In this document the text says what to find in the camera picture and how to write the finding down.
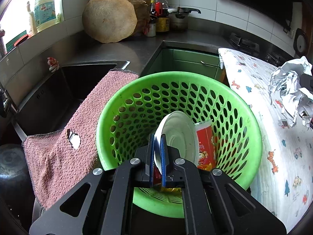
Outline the pink dish towel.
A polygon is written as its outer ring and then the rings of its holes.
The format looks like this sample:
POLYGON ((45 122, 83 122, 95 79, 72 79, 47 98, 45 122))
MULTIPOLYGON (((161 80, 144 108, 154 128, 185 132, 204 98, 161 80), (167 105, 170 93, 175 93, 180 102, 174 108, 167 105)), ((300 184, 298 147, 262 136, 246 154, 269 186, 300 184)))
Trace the pink dish towel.
POLYGON ((46 211, 100 164, 95 135, 109 99, 139 75, 110 70, 80 104, 64 129, 28 136, 23 149, 35 198, 46 211))

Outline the green perforated plastic basket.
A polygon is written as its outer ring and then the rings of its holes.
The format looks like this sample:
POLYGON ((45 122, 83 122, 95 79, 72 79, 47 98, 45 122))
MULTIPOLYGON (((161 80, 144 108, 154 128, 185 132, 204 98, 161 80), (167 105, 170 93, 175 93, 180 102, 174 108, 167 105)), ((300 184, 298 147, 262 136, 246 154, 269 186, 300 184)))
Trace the green perforated plastic basket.
POLYGON ((184 112, 195 123, 212 123, 216 166, 247 189, 262 159, 257 120, 229 87, 196 73, 147 75, 122 87, 109 99, 96 133, 103 168, 117 168, 133 158, 136 150, 148 143, 161 120, 174 111, 184 112))

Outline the dark sauce bottle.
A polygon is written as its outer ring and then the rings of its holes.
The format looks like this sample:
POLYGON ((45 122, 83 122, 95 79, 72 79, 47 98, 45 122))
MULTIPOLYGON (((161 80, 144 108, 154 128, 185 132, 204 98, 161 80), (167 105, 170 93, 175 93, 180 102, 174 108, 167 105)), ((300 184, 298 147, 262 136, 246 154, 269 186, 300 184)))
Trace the dark sauce bottle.
POLYGON ((157 22, 157 12, 155 0, 150 1, 150 24, 155 24, 157 22))

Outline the small seasoning jar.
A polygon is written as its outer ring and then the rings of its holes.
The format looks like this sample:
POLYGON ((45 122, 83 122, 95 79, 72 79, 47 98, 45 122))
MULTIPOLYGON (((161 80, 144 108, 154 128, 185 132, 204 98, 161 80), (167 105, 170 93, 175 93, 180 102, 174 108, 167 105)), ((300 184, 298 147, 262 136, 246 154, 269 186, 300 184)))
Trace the small seasoning jar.
POLYGON ((146 34, 147 37, 155 37, 156 36, 156 19, 150 19, 148 23, 148 32, 146 34))

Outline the detergent bottle on windowsill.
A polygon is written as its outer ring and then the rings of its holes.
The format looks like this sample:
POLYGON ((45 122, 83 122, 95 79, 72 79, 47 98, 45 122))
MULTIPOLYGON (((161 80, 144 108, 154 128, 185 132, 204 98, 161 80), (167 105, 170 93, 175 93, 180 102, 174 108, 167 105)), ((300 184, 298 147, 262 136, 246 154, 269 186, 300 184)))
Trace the detergent bottle on windowsill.
POLYGON ((35 0, 33 12, 38 32, 57 23, 55 0, 35 0))

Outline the white paper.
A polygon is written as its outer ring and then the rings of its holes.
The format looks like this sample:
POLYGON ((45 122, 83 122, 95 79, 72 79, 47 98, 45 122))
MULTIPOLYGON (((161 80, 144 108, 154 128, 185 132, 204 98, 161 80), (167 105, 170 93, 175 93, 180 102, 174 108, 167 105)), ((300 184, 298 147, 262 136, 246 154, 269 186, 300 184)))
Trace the white paper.
POLYGON ((278 99, 290 126, 298 120, 312 128, 312 65, 305 56, 285 62, 270 77, 271 101, 278 99))

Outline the round wooden chopping block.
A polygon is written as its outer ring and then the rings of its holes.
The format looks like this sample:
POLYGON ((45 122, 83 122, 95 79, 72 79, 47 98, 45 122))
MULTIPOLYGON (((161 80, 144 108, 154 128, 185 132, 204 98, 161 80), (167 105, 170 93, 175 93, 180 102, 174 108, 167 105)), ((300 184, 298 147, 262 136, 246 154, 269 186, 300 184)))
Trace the round wooden chopping block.
POLYGON ((149 21, 145 0, 90 0, 82 13, 84 31, 101 43, 143 34, 149 21))

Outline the black gas stove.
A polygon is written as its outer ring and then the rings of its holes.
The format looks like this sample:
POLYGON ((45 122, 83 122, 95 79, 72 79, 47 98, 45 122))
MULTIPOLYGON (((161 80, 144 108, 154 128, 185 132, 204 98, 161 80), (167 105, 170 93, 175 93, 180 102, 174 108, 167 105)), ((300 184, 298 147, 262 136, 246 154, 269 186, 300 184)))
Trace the black gas stove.
POLYGON ((227 40, 234 49, 259 58, 276 67, 282 66, 286 61, 293 59, 284 50, 266 41, 255 42, 233 32, 227 37, 227 40))

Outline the red paper cup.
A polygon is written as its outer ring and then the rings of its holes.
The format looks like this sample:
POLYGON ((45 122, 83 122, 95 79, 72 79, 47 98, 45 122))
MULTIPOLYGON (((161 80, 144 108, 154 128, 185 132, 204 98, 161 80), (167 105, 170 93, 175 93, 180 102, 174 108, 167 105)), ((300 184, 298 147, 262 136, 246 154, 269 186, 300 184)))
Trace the red paper cup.
POLYGON ((199 145, 197 167, 206 171, 211 171, 216 167, 216 150, 213 144, 211 120, 196 123, 195 130, 199 145))

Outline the black rice cooker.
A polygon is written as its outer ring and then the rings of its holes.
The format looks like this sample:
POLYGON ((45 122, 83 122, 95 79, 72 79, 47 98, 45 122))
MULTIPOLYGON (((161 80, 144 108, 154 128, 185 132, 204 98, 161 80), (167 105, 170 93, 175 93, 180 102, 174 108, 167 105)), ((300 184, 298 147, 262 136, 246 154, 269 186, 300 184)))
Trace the black rice cooker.
POLYGON ((296 52, 296 55, 299 57, 306 56, 308 53, 309 49, 308 37, 306 33, 300 28, 297 28, 296 30, 293 48, 296 52))

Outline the black kitchen sink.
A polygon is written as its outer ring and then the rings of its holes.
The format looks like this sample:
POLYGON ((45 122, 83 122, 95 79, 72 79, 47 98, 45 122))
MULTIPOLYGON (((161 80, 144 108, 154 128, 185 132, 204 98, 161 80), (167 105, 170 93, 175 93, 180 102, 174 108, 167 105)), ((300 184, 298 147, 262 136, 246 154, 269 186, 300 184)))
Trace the black kitchen sink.
POLYGON ((67 64, 48 73, 18 105, 18 112, 8 116, 1 137, 11 135, 13 124, 26 135, 55 130, 65 114, 87 97, 111 69, 125 69, 129 61, 95 61, 67 64))

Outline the cooking oil bottle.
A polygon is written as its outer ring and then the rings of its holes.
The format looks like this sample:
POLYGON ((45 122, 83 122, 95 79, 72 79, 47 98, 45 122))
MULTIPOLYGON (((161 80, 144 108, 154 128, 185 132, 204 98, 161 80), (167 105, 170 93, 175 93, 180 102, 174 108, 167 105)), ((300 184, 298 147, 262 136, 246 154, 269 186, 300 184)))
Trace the cooking oil bottle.
POLYGON ((169 32, 170 18, 168 12, 167 0, 156 0, 156 32, 166 33, 169 32))

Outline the steel cooking pot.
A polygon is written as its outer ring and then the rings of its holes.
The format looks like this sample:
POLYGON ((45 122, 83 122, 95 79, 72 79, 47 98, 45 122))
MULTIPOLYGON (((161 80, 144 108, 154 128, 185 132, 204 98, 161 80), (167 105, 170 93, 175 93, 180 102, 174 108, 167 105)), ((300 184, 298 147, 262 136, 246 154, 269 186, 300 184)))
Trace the steel cooking pot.
POLYGON ((169 29, 172 32, 185 32, 188 30, 189 14, 197 12, 201 14, 199 9, 190 7, 168 8, 170 25, 169 29))

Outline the white patterned tablecloth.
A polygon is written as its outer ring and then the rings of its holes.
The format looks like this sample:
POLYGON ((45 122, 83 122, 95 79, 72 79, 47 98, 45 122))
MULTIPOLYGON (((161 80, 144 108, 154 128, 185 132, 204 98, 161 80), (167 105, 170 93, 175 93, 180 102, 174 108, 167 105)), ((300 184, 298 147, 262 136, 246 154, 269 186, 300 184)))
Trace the white patterned tablecloth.
POLYGON ((312 205, 312 129, 297 118, 288 121, 279 91, 269 90, 272 76, 286 77, 263 60, 229 48, 219 48, 228 82, 250 107, 262 135, 263 153, 250 185, 252 196, 294 231, 312 205))

